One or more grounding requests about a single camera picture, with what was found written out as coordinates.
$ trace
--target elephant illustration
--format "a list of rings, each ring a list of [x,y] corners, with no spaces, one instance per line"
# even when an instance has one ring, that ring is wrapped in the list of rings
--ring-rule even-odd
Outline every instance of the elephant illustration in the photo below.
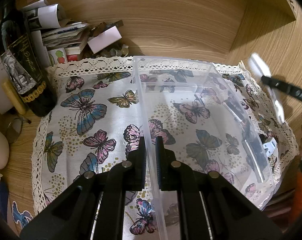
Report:
[[[6,70],[10,74],[12,81],[16,82],[20,86],[20,90],[24,87],[24,85],[21,82],[21,79],[19,76],[23,76],[26,80],[26,85],[32,83],[32,77],[25,71],[25,69],[21,66],[21,64],[14,58],[9,55],[7,55],[3,59],[3,64],[6,67]]]

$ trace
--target wine bottle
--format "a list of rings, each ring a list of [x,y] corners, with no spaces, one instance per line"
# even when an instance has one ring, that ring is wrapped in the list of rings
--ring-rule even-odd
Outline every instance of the wine bottle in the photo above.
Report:
[[[21,11],[15,0],[4,0],[0,23],[0,55],[11,81],[33,113],[47,115],[56,105],[56,95],[36,62]]]

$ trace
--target paper stack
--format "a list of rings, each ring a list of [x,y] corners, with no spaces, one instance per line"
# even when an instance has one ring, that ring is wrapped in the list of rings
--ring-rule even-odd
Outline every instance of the paper stack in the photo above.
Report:
[[[47,0],[27,5],[22,11],[42,67],[81,59],[89,37],[88,23],[67,19],[61,5],[49,5]]]

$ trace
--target metal rivet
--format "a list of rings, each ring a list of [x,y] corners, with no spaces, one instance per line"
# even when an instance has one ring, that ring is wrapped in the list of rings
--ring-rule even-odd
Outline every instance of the metal rivet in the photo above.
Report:
[[[217,171],[209,171],[209,176],[211,177],[211,178],[213,178],[213,179],[216,179],[216,178],[218,178],[219,177],[219,172],[217,172]]]
[[[178,168],[178,167],[181,166],[181,162],[179,162],[179,161],[173,161],[173,162],[171,162],[171,166],[173,168]]]
[[[129,168],[131,165],[132,165],[132,162],[130,162],[130,161],[122,162],[122,166],[125,167],[125,168]]]
[[[95,175],[94,171],[86,171],[86,172],[84,173],[84,177],[85,177],[86,179],[90,179],[90,178],[92,178],[94,175]]]

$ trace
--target transparent plastic box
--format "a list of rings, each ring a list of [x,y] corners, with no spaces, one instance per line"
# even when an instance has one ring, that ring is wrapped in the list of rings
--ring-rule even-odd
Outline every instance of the transparent plastic box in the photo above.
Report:
[[[141,106],[157,229],[179,237],[167,222],[175,192],[158,186],[155,137],[193,170],[218,171],[257,207],[272,193],[271,168],[257,131],[213,64],[185,59],[134,57],[133,82]]]

